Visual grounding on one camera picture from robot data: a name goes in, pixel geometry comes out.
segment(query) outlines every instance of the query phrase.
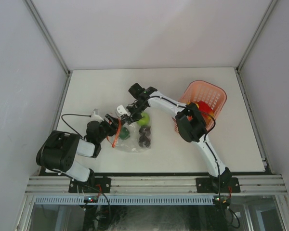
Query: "white wall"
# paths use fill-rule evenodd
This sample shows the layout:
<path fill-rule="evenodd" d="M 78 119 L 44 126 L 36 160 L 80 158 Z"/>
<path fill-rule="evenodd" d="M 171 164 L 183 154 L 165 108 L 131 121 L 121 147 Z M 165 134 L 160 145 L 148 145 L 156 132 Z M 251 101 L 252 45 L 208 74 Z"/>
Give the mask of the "white wall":
<path fill-rule="evenodd" d="M 72 69 L 237 66 L 271 0 L 33 0 Z"/>
<path fill-rule="evenodd" d="M 242 76 L 273 168 L 289 192 L 289 0 L 277 4 Z"/>
<path fill-rule="evenodd" d="M 0 1 L 0 231 L 13 228 L 64 82 L 24 3 Z"/>

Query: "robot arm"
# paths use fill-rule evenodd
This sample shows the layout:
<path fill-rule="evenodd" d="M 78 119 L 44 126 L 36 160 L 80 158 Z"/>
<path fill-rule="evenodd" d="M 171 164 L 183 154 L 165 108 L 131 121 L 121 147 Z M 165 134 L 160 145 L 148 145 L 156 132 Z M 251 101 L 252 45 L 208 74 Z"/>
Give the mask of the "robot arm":
<path fill-rule="evenodd" d="M 182 112 L 186 108 L 185 103 L 174 101 L 164 96 L 159 91 L 155 91 L 154 93 L 151 94 L 151 96 L 153 97 L 156 96 L 156 97 L 150 98 L 148 100 L 150 107 L 162 110 L 163 112 L 171 115 L 172 118 L 175 118 L 180 112 Z M 178 127 L 178 129 L 179 129 L 180 135 L 182 136 L 181 133 L 184 133 L 185 128 Z M 192 139 L 191 143 L 199 149 L 202 155 L 202 158 L 204 159 L 207 165 L 208 173 L 210 174 L 210 176 L 217 178 L 219 174 L 222 174 L 226 171 L 226 165 L 220 160 L 208 136 L 206 136 L 206 139 L 205 139 L 205 136 L 206 136 L 206 132 L 205 134 L 199 135 L 195 137 L 195 139 Z M 216 163 L 218 163 L 219 165 L 220 173 L 218 171 Z"/>
<path fill-rule="evenodd" d="M 64 172 L 69 177 L 78 181 L 86 182 L 90 180 L 93 171 L 75 161 L 75 155 L 80 154 L 96 158 L 101 150 L 101 142 L 107 136 L 116 134 L 119 122 L 121 124 L 130 124 L 138 121 L 142 118 L 141 112 L 147 107 L 152 107 L 162 110 L 172 116 L 172 118 L 175 118 L 180 136 L 185 141 L 191 142 L 198 147 L 208 167 L 208 173 L 215 189 L 219 188 L 219 182 L 221 183 L 220 187 L 229 182 L 232 174 L 214 150 L 207 136 L 208 131 L 206 130 L 206 123 L 202 117 L 202 112 L 199 111 L 194 103 L 185 104 L 174 101 L 161 94 L 157 89 L 153 87 L 144 89 L 138 83 L 131 86 L 129 92 L 136 100 L 131 105 L 129 104 L 126 109 L 122 105 L 117 108 L 116 113 L 120 121 L 118 118 L 107 114 L 105 115 L 106 119 L 89 122 L 87 125 L 86 141 L 78 137 L 74 141 L 73 149 L 70 148 L 70 145 L 67 145 L 69 139 L 61 138 L 63 141 L 54 145 L 51 142 L 58 140 L 53 137 L 50 139 L 52 136 L 50 135 L 38 153 L 38 165 L 50 170 Z"/>

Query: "red wire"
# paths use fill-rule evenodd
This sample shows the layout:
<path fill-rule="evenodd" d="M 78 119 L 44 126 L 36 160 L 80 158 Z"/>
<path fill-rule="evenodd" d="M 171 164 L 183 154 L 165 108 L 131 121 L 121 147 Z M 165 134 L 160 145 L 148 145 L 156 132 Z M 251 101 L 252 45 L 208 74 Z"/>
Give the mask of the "red wire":
<path fill-rule="evenodd" d="M 108 142 L 111 144 L 111 147 L 115 147 L 116 146 L 116 142 L 117 142 L 117 140 L 118 140 L 118 137 L 119 137 L 119 134 L 120 134 L 120 131 L 121 131 L 121 127 L 122 127 L 122 125 L 121 125 L 121 120 L 118 118 L 118 121 L 119 121 L 119 127 L 118 127 L 118 129 L 117 129 L 117 133 L 116 133 L 116 136 L 115 136 L 115 139 L 114 139 L 114 141 L 111 143 L 110 142 L 110 140 L 109 140 L 109 137 L 107 136 L 106 138 L 107 138 L 107 140 L 108 140 Z"/>
<path fill-rule="evenodd" d="M 121 131 L 121 120 L 118 118 L 118 121 L 119 121 L 119 127 L 118 127 L 118 130 L 117 130 L 117 133 L 116 133 L 116 136 L 115 136 L 115 139 L 111 145 L 111 147 L 115 147 L 116 146 L 116 142 L 118 140 L 118 137 L 119 137 L 119 134 L 120 134 L 120 131 Z"/>
<path fill-rule="evenodd" d="M 98 187 L 100 188 L 100 192 L 98 193 L 98 196 L 97 196 L 97 198 L 99 198 L 99 197 L 100 197 L 100 195 L 101 195 L 101 193 L 102 193 L 102 187 L 101 187 L 101 185 L 100 185 L 100 184 L 97 184 L 96 186 L 98 186 Z"/>
<path fill-rule="evenodd" d="M 231 187 L 231 186 L 228 186 L 228 189 L 229 189 L 229 192 L 230 192 L 228 198 L 230 199 L 231 196 L 232 196 L 232 187 Z"/>

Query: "white table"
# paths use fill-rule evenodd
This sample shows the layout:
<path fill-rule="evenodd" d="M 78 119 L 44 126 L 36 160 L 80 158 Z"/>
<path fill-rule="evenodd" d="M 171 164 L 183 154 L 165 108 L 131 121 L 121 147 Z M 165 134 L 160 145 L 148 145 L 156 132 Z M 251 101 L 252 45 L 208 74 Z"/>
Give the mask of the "white table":
<path fill-rule="evenodd" d="M 198 79 L 217 85 L 227 93 L 216 127 L 209 134 L 221 160 L 232 172 L 264 171 L 233 68 L 73 71 L 62 114 L 90 115 L 95 108 L 102 116 L 114 113 L 118 105 L 134 101 L 128 89 L 135 82 L 144 88 L 157 88 L 164 95 L 178 100 L 189 83 Z M 78 156 L 77 160 L 99 173 L 207 172 L 197 148 L 174 131 L 171 117 L 157 109 L 147 110 L 152 119 L 151 149 L 144 153 L 125 153 L 111 148 L 105 140 L 96 159 Z M 86 134 L 90 118 L 66 116 L 65 119 L 82 135 Z M 57 129 L 72 132 L 61 120 Z"/>

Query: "black object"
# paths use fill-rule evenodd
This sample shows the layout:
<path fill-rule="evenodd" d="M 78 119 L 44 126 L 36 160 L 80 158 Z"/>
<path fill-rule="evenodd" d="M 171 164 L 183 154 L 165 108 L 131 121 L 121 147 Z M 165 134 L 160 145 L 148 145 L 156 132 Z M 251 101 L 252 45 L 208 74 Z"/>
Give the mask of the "black object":
<path fill-rule="evenodd" d="M 226 167 L 225 171 L 219 176 L 221 178 L 221 182 L 218 177 L 213 177 L 211 175 L 209 176 L 211 177 L 212 187 L 217 193 L 219 188 L 223 188 L 224 186 L 229 185 L 228 182 L 232 178 L 232 173 L 230 172 L 229 168 Z"/>
<path fill-rule="evenodd" d="M 200 137 L 207 133 L 206 122 L 194 103 L 187 104 L 185 109 L 178 112 L 175 120 L 179 134 L 186 142 L 199 142 Z"/>
<path fill-rule="evenodd" d="M 215 196 L 213 200 L 213 204 L 217 209 L 225 210 L 230 206 L 231 199 L 228 196 Z"/>
<path fill-rule="evenodd" d="M 142 118 L 141 112 L 149 107 L 148 99 L 155 91 L 157 91 L 157 89 L 153 87 L 144 89 L 138 83 L 135 83 L 130 87 L 129 93 L 136 99 L 136 101 L 131 106 L 126 107 L 131 114 L 129 117 L 127 117 L 126 122 L 128 124 L 136 122 Z"/>
<path fill-rule="evenodd" d="M 141 135 L 138 144 L 141 148 L 149 148 L 151 146 L 151 140 L 147 136 Z"/>
<path fill-rule="evenodd" d="M 141 126 L 139 128 L 139 135 L 145 135 L 145 136 L 150 136 L 151 135 L 151 126 Z"/>
<path fill-rule="evenodd" d="M 47 169 L 67 172 L 73 165 L 80 135 L 54 130 L 38 151 L 36 162 Z"/>
<path fill-rule="evenodd" d="M 210 178 L 196 178 L 197 193 L 218 193 L 216 188 L 212 185 L 212 179 Z M 221 193 L 230 193 L 228 186 L 232 188 L 233 193 L 240 193 L 240 185 L 238 178 L 231 178 L 226 185 L 221 187 Z"/>
<path fill-rule="evenodd" d="M 78 184 L 76 180 L 74 181 L 71 180 L 69 184 L 68 192 L 69 193 L 82 193 L 83 191 L 84 193 L 96 193 L 100 191 L 100 187 L 99 187 L 100 185 L 103 193 L 110 193 L 111 178 L 93 176 L 93 177 L 89 177 L 89 179 L 91 180 L 91 182 L 89 184 L 85 183 L 85 185 L 89 185 L 95 190 L 90 189 L 89 187 L 83 187 L 82 184 Z"/>
<path fill-rule="evenodd" d="M 98 121 L 91 121 L 87 124 L 87 142 L 91 142 L 95 145 L 93 158 L 96 158 L 101 151 L 101 142 L 107 136 L 113 136 L 116 134 L 119 127 L 119 121 L 108 114 L 105 117 L 109 122 L 103 120 L 101 123 Z"/>

